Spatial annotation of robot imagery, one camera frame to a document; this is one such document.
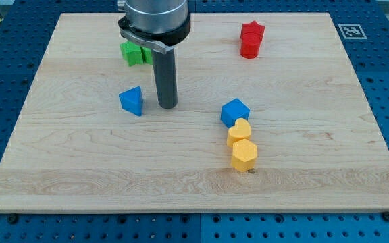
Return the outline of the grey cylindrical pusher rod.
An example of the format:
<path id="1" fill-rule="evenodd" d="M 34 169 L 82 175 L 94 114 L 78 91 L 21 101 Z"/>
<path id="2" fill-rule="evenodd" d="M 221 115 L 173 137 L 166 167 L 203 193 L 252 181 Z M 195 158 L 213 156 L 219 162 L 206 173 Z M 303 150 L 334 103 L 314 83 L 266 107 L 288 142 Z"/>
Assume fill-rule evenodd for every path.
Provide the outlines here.
<path id="1" fill-rule="evenodd" d="M 158 103 L 164 109 L 174 108 L 178 103 L 174 50 L 166 54 L 152 50 L 151 57 Z"/>

